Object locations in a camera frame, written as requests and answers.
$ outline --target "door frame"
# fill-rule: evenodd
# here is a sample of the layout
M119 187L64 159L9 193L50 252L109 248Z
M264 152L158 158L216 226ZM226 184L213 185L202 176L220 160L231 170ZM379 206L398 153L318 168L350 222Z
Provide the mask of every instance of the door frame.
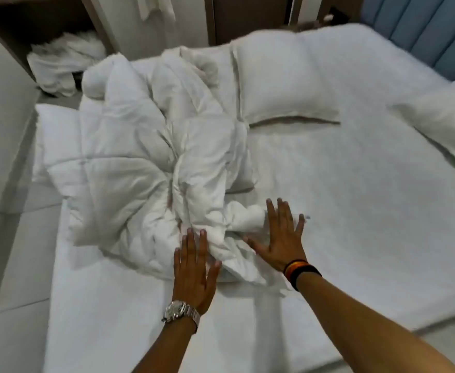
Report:
M298 23L298 16L302 7L303 0L293 0L293 7L290 15L290 25ZM205 16L207 20L207 34L209 46L216 45L216 18L214 14L214 0L205 0Z

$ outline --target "hand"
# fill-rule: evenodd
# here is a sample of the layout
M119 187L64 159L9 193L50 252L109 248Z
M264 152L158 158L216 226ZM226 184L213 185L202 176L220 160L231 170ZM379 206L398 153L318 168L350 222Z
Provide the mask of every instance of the hand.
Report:
M216 261L206 276L205 260L207 257L207 232L200 231L198 259L193 230L188 229L188 236L183 236L181 249L174 252L174 290L172 300L180 300L194 307L204 315L216 293L217 277L221 262Z
M243 240L263 260L277 271L283 272L286 265L296 259L307 261L304 247L302 246L302 233L305 218L300 214L298 225L293 228L293 216L288 202L278 199L278 213L270 199L267 200L267 216L269 219L269 233L271 241L265 246L253 239L243 237Z

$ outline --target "forearm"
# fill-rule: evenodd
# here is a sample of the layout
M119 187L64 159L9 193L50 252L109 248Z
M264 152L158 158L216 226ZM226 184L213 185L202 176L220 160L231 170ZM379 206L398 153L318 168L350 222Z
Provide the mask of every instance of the forearm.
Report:
M159 337L151 346L133 373L177 373L196 325L184 317L164 326Z
M455 373L430 345L322 277L305 272L297 287L354 372Z

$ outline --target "person's right arm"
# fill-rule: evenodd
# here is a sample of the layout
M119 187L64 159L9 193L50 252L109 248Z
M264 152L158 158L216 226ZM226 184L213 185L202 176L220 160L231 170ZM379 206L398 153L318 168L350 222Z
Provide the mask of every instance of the person's right arm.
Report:
M268 199L267 210L269 246L250 238L244 238L245 242L281 272L291 261L307 261L301 242L303 215L294 229L287 202L278 199L276 213ZM321 276L304 272L298 276L297 288L355 373L455 373L455 365L422 339L354 300Z

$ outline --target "person's left hand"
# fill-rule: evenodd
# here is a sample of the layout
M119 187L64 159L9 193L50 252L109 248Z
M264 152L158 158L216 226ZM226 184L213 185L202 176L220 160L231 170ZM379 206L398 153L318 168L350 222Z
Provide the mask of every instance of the person's left hand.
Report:
M172 300L180 300L194 307L200 315L204 315L212 303L216 293L217 277L221 270L221 262L216 261L206 275L205 261L207 257L207 232L200 231L198 249L195 244L193 230L183 236L181 249L174 252L174 291Z

